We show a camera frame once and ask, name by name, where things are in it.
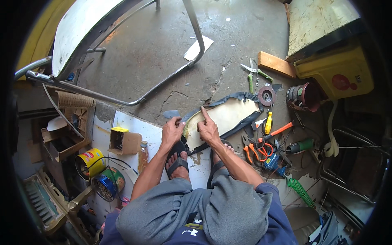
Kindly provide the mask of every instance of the yellow container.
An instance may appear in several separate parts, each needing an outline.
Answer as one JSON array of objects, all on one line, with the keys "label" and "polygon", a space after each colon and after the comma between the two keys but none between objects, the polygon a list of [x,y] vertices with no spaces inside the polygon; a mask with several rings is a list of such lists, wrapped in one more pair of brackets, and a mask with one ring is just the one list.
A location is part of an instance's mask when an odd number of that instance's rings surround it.
[{"label": "yellow container", "polygon": [[75,157],[75,167],[82,179],[89,181],[106,168],[105,158],[98,160],[101,157],[103,154],[97,148],[92,148]]},{"label": "yellow container", "polygon": [[348,45],[314,54],[295,63],[300,79],[315,78],[324,91],[322,101],[337,100],[373,90],[374,84],[362,47],[356,38]]}]

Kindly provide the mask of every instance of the toe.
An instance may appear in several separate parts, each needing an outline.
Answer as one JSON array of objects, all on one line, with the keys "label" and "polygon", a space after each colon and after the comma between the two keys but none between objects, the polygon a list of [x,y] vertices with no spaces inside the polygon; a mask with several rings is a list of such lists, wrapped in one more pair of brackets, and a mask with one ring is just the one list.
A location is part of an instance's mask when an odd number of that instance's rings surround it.
[{"label": "toe", "polygon": [[186,152],[186,151],[180,152],[180,157],[181,157],[182,159],[186,160],[186,159],[188,158],[187,152]]}]

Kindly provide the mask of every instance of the foot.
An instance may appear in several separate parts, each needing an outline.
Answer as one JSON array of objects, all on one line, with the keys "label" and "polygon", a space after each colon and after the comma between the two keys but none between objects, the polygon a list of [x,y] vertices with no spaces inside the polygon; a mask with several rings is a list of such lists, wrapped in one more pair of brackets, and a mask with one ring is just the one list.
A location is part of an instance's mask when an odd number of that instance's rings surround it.
[{"label": "foot", "polygon": [[[231,146],[225,144],[225,146],[232,152],[234,152],[234,148],[232,148]],[[218,157],[218,155],[214,152],[214,155],[212,156],[212,162],[214,163],[214,165],[220,161],[220,158]]]},{"label": "foot", "polygon": [[[186,151],[180,152],[180,157],[181,157],[182,159],[184,159],[184,160],[187,160],[187,158],[188,158],[187,152],[186,152]],[[171,166],[171,165],[174,163],[174,161],[176,161],[176,160],[177,160],[177,152],[175,152],[175,153],[169,158],[169,160],[167,161],[166,166],[165,166],[166,171],[170,168],[170,166]],[[170,176],[170,179],[174,179],[174,178],[184,178],[184,179],[188,180],[189,182],[191,181],[191,180],[189,179],[189,173],[188,173],[187,169],[186,169],[185,167],[183,167],[183,166],[179,166],[178,168],[176,168],[176,169],[173,171],[172,175]]]}]

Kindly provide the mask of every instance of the coiled hose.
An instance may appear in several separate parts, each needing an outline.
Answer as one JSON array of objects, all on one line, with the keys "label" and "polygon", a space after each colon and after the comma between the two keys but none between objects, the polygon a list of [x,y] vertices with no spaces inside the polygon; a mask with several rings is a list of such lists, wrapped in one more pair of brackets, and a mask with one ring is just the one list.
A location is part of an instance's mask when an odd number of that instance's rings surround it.
[{"label": "coiled hose", "polygon": [[309,207],[314,208],[314,202],[298,180],[293,178],[288,179],[287,186],[293,188]]}]

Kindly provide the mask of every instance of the flip-flop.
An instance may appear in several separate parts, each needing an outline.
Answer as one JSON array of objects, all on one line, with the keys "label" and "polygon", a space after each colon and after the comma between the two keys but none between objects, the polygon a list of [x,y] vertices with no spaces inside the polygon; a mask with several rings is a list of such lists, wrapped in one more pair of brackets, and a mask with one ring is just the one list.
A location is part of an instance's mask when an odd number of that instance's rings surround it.
[{"label": "flip-flop", "polygon": [[189,168],[188,168],[188,162],[184,159],[182,159],[180,157],[180,153],[182,151],[187,152],[187,149],[184,145],[184,143],[180,140],[179,142],[177,142],[173,148],[170,150],[169,155],[167,156],[166,159],[166,163],[167,161],[170,159],[170,157],[176,152],[177,153],[177,160],[174,161],[174,163],[166,170],[167,176],[170,179],[171,174],[173,173],[173,171],[178,168],[179,166],[183,166],[184,168],[187,169],[187,171],[189,172]]},{"label": "flip-flop", "polygon": [[[233,146],[230,144],[230,142],[228,142],[227,140],[221,140],[223,144],[227,144],[228,146],[231,146],[231,148],[233,148]],[[211,189],[211,181],[212,181],[212,177],[214,175],[214,173],[216,171],[218,171],[218,169],[220,169],[221,167],[225,166],[222,162],[222,160],[219,160],[215,165],[214,165],[214,151],[211,149],[211,153],[210,153],[210,162],[211,162],[211,173],[210,173],[210,177],[208,178],[207,181],[207,189]]]}]

